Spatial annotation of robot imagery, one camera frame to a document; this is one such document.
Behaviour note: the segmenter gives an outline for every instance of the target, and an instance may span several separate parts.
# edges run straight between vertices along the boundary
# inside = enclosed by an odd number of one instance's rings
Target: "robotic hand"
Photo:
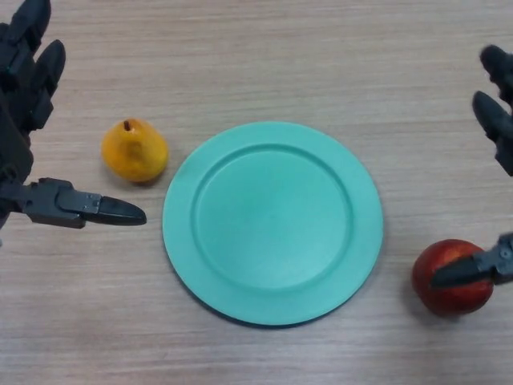
[[[499,98],[513,107],[513,55],[497,46],[481,52],[481,63],[490,81],[499,88]],[[487,94],[474,94],[472,108],[488,139],[497,147],[495,159],[513,176],[513,117]],[[475,253],[438,269],[431,285],[438,288],[462,286],[490,280],[495,284],[513,282],[513,233],[499,237],[490,250]]]
[[[23,185],[34,163],[29,134],[50,117],[51,97],[66,62],[59,40],[34,61],[49,21],[50,0],[26,0],[10,24],[0,23],[0,228],[12,212],[75,229],[86,221],[143,225],[146,215],[137,206],[76,191],[67,180],[44,178]]]

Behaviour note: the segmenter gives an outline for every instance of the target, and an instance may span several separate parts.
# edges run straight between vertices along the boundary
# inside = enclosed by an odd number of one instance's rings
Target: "pear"
[[[107,131],[102,142],[102,158],[123,179],[148,182],[166,168],[168,145],[147,121],[130,118]]]

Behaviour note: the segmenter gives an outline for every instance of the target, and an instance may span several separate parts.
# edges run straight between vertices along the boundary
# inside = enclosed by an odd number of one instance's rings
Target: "plate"
[[[214,136],[175,174],[164,243],[199,300],[242,322],[284,326],[347,301],[382,243],[378,191],[362,163],[299,124]]]

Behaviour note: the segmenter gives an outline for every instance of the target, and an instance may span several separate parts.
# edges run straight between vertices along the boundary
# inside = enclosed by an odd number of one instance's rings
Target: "green plate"
[[[383,236],[362,163],[298,124],[246,124],[197,148],[164,203],[164,243],[183,283],[242,322],[291,325],[347,301]]]

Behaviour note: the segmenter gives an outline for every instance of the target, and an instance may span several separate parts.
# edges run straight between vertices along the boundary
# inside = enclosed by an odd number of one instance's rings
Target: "wood grain surface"
[[[18,0],[2,0],[7,22]],[[53,176],[143,207],[147,225],[81,231],[11,216],[0,232],[0,383],[38,385],[505,384],[513,285],[449,322],[413,295],[430,243],[488,247],[513,229],[513,181],[471,111],[493,95],[487,43],[513,50],[506,0],[54,0],[45,45],[67,68],[33,135],[31,180]],[[114,178],[99,144],[116,121],[151,121],[171,146],[150,188]],[[207,138],[255,120],[334,136],[369,168],[386,239],[339,310],[286,330],[218,318],[172,273],[164,194]]]

